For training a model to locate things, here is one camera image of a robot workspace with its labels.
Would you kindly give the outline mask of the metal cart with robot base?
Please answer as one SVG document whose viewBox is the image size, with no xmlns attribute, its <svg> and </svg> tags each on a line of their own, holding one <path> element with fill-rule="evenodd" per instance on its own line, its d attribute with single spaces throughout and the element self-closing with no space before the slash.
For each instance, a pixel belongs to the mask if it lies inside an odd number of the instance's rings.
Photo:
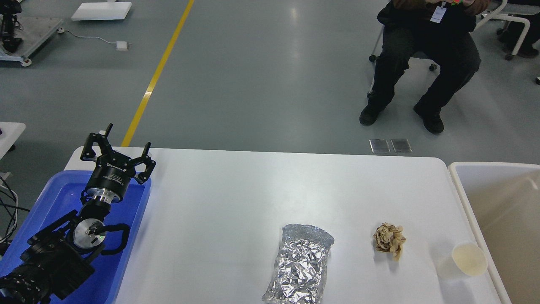
<svg viewBox="0 0 540 304">
<path fill-rule="evenodd" d="M 19 62 L 22 67 L 32 64 L 30 56 L 54 33 L 63 33 L 64 20 L 55 17 L 19 17 L 21 3 L 2 0 L 0 60 Z"/>
</svg>

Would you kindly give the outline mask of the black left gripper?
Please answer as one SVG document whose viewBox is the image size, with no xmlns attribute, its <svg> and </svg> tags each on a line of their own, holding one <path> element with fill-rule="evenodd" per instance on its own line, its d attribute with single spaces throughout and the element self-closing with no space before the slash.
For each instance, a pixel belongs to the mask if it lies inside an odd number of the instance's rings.
<svg viewBox="0 0 540 304">
<path fill-rule="evenodd" d="M 150 179 L 151 173 L 156 167 L 156 161 L 149 155 L 151 142 L 143 147 L 141 156 L 130 158 L 123 154 L 115 154 L 112 145 L 108 141 L 108 135 L 112 131 L 113 123 L 109 123 L 105 133 L 90 133 L 87 137 L 80 155 L 81 161 L 92 161 L 96 167 L 85 187 L 88 195 L 108 193 L 108 203 L 118 203 L 124 199 L 130 179 L 142 185 Z M 97 156 L 93 147 L 100 149 Z M 143 164 L 145 169 L 139 173 L 136 167 Z"/>
</svg>

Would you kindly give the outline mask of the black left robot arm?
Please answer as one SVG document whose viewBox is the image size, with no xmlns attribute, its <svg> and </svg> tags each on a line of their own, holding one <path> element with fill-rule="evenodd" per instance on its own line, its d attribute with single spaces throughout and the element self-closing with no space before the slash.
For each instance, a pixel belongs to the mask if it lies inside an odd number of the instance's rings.
<svg viewBox="0 0 540 304">
<path fill-rule="evenodd" d="M 140 185 L 150 181 L 156 161 L 150 142 L 135 158 L 114 150 L 108 141 L 112 127 L 90 133 L 81 150 L 81 161 L 95 164 L 81 191 L 81 209 L 29 237 L 22 263 L 1 277 L 2 304 L 49 304 L 52 296 L 64 300 L 93 275 L 97 257 L 122 253 L 128 246 L 132 225 L 105 220 L 132 180 Z"/>
</svg>

